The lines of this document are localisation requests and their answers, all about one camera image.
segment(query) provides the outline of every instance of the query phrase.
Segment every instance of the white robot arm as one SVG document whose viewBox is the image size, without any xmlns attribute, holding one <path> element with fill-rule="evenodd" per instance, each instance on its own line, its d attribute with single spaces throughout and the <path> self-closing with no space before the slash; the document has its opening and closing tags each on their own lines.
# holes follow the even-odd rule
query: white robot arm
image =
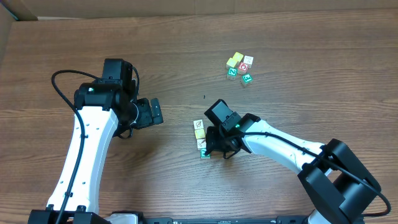
<svg viewBox="0 0 398 224">
<path fill-rule="evenodd" d="M 221 151 L 229 159 L 243 149 L 270 157 L 297 174 L 316 208 L 306 223 L 350 224 L 364 215 L 385 215 L 391 210 L 377 180 L 343 142 L 332 139 L 322 144 L 293 137 L 253 114 L 240 117 L 223 100 L 205 115 L 215 125 L 207 129 L 206 154 Z M 327 177 L 332 169 L 342 172 L 333 183 Z M 383 199 L 387 210 L 363 215 L 376 196 Z"/>
<path fill-rule="evenodd" d="M 73 195 L 69 198 L 65 211 L 74 212 L 85 207 L 87 212 L 99 212 L 98 195 L 106 153 L 111 138 L 118 126 L 118 118 L 113 110 L 103 111 L 100 106 L 84 106 L 78 111 L 85 124 L 85 145 L 79 170 L 73 184 Z M 58 184 L 47 202 L 47 207 L 60 210 L 65 192 L 72 176 L 80 146 L 81 128 L 75 115 L 72 141 Z"/>
</svg>

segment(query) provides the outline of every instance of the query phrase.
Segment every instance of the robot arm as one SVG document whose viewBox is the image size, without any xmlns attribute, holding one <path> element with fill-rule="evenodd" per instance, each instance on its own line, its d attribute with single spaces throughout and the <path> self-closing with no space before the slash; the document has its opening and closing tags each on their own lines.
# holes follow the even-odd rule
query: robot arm
<svg viewBox="0 0 398 224">
<path fill-rule="evenodd" d="M 85 123 L 85 145 L 79 169 L 72 187 L 72 197 L 68 199 L 65 211 L 78 209 L 87 212 L 99 212 L 98 194 L 106 153 L 111 138 L 118 126 L 118 117 L 113 110 L 103 111 L 100 106 L 84 106 L 80 116 Z M 75 115 L 72 141 L 68 156 L 58 184 L 47 202 L 47 207 L 60 210 L 67 187 L 75 166 L 80 147 L 81 128 Z"/>
<path fill-rule="evenodd" d="M 323 146 L 322 143 L 319 142 L 310 142 L 305 141 L 296 137 L 293 137 L 289 134 L 286 134 L 278 129 L 271 127 L 266 121 L 260 120 L 258 122 L 253 123 L 247 130 L 247 133 L 272 133 L 278 136 L 281 136 L 289 141 L 299 145 L 300 147 L 307 148 L 309 151 L 314 152 L 316 154 L 320 154 L 322 150 L 320 149 Z M 279 139 L 253 135 L 253 136 L 245 136 L 243 137 L 243 144 L 254 154 L 259 154 L 262 156 L 269 157 L 283 166 L 286 166 L 291 171 L 299 174 L 302 171 L 302 167 L 304 164 L 310 164 L 314 161 L 314 157 L 305 154 L 290 144 L 283 142 Z"/>
<path fill-rule="evenodd" d="M 253 114 L 240 117 L 223 100 L 218 100 L 205 115 L 215 125 L 207 129 L 206 154 L 221 151 L 226 158 L 227 152 L 234 155 L 243 149 L 270 157 L 298 174 L 316 208 L 307 223 L 355 223 L 377 195 L 384 197 L 377 180 L 337 139 L 326 145 L 304 141 Z M 327 175 L 337 167 L 342 174 L 332 183 Z"/>
<path fill-rule="evenodd" d="M 137 80 L 132 79 L 133 70 Z M 60 180 L 47 202 L 46 210 L 33 210 L 28 223 L 66 223 L 70 217 L 74 217 L 77 223 L 109 223 L 97 213 L 101 176 L 110 141 L 115 136 L 125 138 L 121 136 L 125 131 L 129 131 L 131 137 L 133 129 L 163 123 L 159 101 L 157 98 L 152 99 L 151 108 L 146 98 L 137 100 L 137 70 L 123 59 L 106 59 L 101 78 L 73 70 L 58 71 L 53 75 L 54 87 L 55 75 L 66 72 L 80 73 L 96 79 L 92 83 L 81 84 L 75 92 L 74 105 L 65 100 L 73 109 L 76 108 L 75 113 L 80 115 L 83 124 L 80 124 L 79 117 L 75 114 L 72 141 Z M 81 125 L 85 130 L 82 151 Z M 76 163 L 78 168 L 73 179 Z M 73 185 L 68 193 L 70 181 Z M 130 223 L 134 223 L 137 216 L 113 216 L 111 220 L 118 220 L 119 223 L 130 220 Z"/>
</svg>

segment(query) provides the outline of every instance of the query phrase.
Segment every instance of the yellow block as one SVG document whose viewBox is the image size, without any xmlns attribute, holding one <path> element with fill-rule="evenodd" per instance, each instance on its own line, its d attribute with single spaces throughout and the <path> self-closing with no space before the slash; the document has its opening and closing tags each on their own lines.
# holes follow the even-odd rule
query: yellow block
<svg viewBox="0 0 398 224">
<path fill-rule="evenodd" d="M 206 138 L 205 130 L 203 128 L 195 130 L 195 137 L 197 139 Z"/>
<path fill-rule="evenodd" d="M 234 57 L 233 57 L 233 59 L 237 60 L 238 63 L 240 63 L 242 61 L 242 59 L 243 59 L 243 54 L 241 54 L 239 52 L 236 52 Z"/>
<path fill-rule="evenodd" d="M 226 63 L 226 68 L 234 68 L 236 66 L 236 64 L 238 63 L 237 60 L 233 59 L 233 58 L 229 58 L 228 62 Z"/>
</svg>

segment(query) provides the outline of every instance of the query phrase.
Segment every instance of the wooden table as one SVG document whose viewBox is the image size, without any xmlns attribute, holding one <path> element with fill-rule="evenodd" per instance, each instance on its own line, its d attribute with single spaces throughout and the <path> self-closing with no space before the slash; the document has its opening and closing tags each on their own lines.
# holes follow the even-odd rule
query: wooden table
<svg viewBox="0 0 398 224">
<path fill-rule="evenodd" d="M 141 74 L 140 97 L 158 97 L 164 124 L 113 139 L 102 175 L 100 215 L 259 218 L 305 215 L 314 206 L 296 175 L 240 152 L 201 160 L 194 119 L 217 99 L 302 139 L 349 145 L 398 219 L 398 10 L 282 12 L 15 22 L 0 74 L 0 222 L 25 223 L 43 209 L 62 171 L 73 113 L 53 72 L 101 76 L 105 58 Z M 226 80 L 238 51 L 254 57 L 254 83 Z M 57 78 L 72 98 L 89 78 Z M 367 212 L 384 210 L 380 199 Z"/>
</svg>

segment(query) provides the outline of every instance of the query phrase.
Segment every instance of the wooden block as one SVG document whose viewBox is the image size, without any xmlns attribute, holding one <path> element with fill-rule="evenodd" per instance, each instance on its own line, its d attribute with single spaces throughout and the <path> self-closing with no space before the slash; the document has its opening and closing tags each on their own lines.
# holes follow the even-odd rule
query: wooden block
<svg viewBox="0 0 398 224">
<path fill-rule="evenodd" d="M 234 54 L 233 59 L 237 60 L 237 61 L 238 61 L 238 64 L 239 64 L 239 63 L 241 63 L 241 61 L 242 61 L 242 59 L 243 59 L 243 54 L 241 54 L 241 53 L 239 53 L 239 52 L 236 52 L 236 53 Z"/>
<path fill-rule="evenodd" d="M 246 55 L 246 56 L 244 56 L 243 63 L 248 65 L 249 68 L 251 68 L 251 65 L 253 64 L 253 59 L 254 59 L 254 57 L 250 57 L 250 56 Z"/>
<path fill-rule="evenodd" d="M 206 149 L 200 149 L 200 159 L 210 159 L 210 154 L 205 156 Z"/>
<path fill-rule="evenodd" d="M 253 82 L 253 78 L 249 73 L 247 73 L 242 76 L 241 82 L 243 87 L 247 87 L 248 85 L 251 85 L 251 83 Z"/>
<path fill-rule="evenodd" d="M 226 73 L 226 78 L 230 79 L 230 80 L 235 80 L 237 73 L 238 73 L 238 70 L 236 68 L 229 68 L 228 72 Z"/>
<path fill-rule="evenodd" d="M 195 128 L 195 130 L 197 129 L 203 129 L 203 121 L 202 120 L 197 120 L 193 122 L 193 127 Z"/>
<path fill-rule="evenodd" d="M 226 68 L 234 68 L 236 65 L 238 64 L 238 61 L 233 59 L 233 58 L 229 58 L 228 62 L 226 63 Z"/>
<path fill-rule="evenodd" d="M 249 69 L 249 66 L 241 62 L 238 67 L 238 74 L 244 75 Z"/>
<path fill-rule="evenodd" d="M 206 139 L 197 139 L 198 149 L 206 149 Z"/>
<path fill-rule="evenodd" d="M 203 128 L 195 130 L 195 137 L 197 139 L 206 138 L 205 130 Z"/>
</svg>

